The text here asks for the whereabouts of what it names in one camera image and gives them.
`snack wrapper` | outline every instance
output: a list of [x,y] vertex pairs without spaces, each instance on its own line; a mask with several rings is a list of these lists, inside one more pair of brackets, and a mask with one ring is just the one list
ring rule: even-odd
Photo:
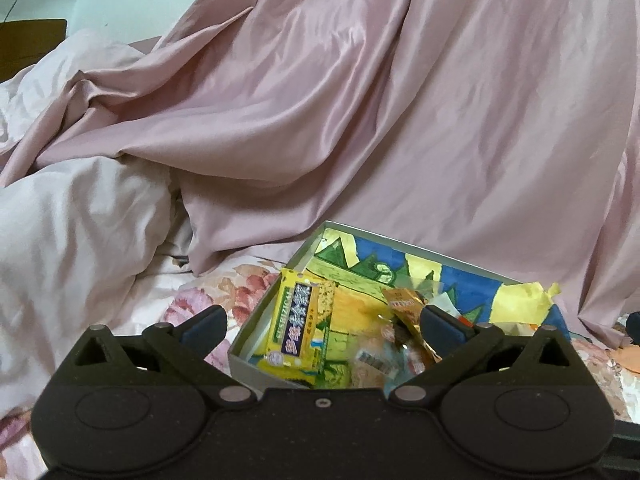
[[257,367],[313,386],[322,371],[337,283],[282,269],[265,355]]
[[416,291],[404,287],[383,290],[382,294],[384,294],[391,310],[408,328],[414,339],[421,342],[420,313],[424,308],[421,296]]
[[382,388],[386,395],[434,364],[397,318],[380,320],[358,338],[351,360],[351,388]]

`pink flower pattern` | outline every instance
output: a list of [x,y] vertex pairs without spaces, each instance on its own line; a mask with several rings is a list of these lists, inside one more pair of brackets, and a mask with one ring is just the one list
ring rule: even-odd
[[205,361],[230,375],[228,350],[233,337],[229,331],[241,327],[256,305],[278,278],[279,264],[260,261],[260,265],[242,263],[233,272],[214,270],[181,287],[162,316],[162,321],[179,325],[213,304],[221,305],[227,312],[227,337]]
[[20,440],[29,431],[31,412],[0,419],[0,451]]

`screw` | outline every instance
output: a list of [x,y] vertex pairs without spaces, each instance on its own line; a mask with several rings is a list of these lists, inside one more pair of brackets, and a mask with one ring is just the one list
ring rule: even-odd
[[427,396],[420,386],[400,386],[395,390],[396,397],[404,402],[419,402]]
[[331,400],[325,399],[324,397],[322,399],[316,399],[316,406],[318,408],[328,408],[331,406]]
[[251,397],[251,390],[244,386],[226,386],[218,395],[226,402],[245,402]]

